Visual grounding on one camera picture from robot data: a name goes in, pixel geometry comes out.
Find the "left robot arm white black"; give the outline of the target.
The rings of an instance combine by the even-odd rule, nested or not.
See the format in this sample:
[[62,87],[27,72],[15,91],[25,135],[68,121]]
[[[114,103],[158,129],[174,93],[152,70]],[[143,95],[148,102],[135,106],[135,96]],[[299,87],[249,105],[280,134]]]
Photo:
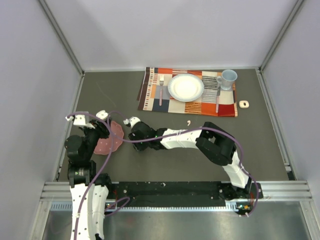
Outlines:
[[97,174],[92,155],[99,139],[108,138],[106,126],[91,120],[92,128],[82,127],[83,135],[71,135],[65,142],[68,157],[67,178],[72,198],[72,240],[103,240],[106,199],[114,191],[107,174],[90,184]]

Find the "beige square ring object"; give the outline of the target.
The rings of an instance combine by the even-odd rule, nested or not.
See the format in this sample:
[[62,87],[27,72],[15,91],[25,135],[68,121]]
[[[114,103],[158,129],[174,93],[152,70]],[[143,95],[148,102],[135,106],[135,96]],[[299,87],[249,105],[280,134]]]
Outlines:
[[241,100],[238,102],[238,105],[241,109],[247,109],[250,107],[250,104],[247,100]]

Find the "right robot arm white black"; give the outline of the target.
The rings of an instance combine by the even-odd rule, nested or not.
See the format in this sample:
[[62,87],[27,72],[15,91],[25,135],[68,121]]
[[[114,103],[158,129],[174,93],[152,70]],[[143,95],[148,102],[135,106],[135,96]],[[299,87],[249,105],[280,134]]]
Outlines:
[[242,165],[238,154],[240,145],[232,135],[214,123],[205,122],[195,130],[155,130],[139,118],[132,117],[126,125],[131,128],[128,138],[138,152],[147,148],[156,151],[176,148],[199,150],[210,162],[224,169],[237,197],[245,198],[251,193],[252,178]]

